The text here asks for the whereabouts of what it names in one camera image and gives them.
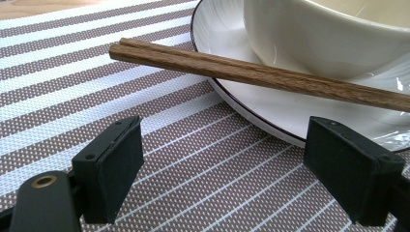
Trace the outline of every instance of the white cup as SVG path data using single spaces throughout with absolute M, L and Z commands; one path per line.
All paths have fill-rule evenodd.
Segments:
M 244 0 L 253 51 L 309 72 L 349 79 L 410 53 L 410 0 Z

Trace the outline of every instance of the wooden chopsticks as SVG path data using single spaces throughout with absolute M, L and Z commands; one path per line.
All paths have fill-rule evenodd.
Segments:
M 121 39 L 120 44 L 109 48 L 109 55 L 114 60 L 140 65 L 410 112 L 410 95 L 175 47 Z

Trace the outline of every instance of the striped placemat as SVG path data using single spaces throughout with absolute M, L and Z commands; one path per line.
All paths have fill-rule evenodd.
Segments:
M 140 115 L 145 164 L 116 223 L 84 231 L 393 230 L 393 217 L 386 228 L 351 224 L 302 165 L 303 149 L 241 117 L 205 77 L 109 58 L 122 37 L 192 49 L 197 3 L 140 0 L 0 21 L 0 211 L 26 179 L 70 169 L 108 125 Z

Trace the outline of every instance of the plate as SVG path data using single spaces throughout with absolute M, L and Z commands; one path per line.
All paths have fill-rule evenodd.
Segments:
M 243 0 L 202 0 L 191 21 L 195 50 L 262 64 L 252 51 L 243 20 Z M 308 73 L 284 55 L 275 66 Z M 310 116 L 338 121 L 390 151 L 410 148 L 410 113 L 320 99 L 227 80 L 211 79 L 220 96 L 268 133 L 304 147 Z M 355 77 L 356 84 L 410 94 L 410 55 L 378 71 Z

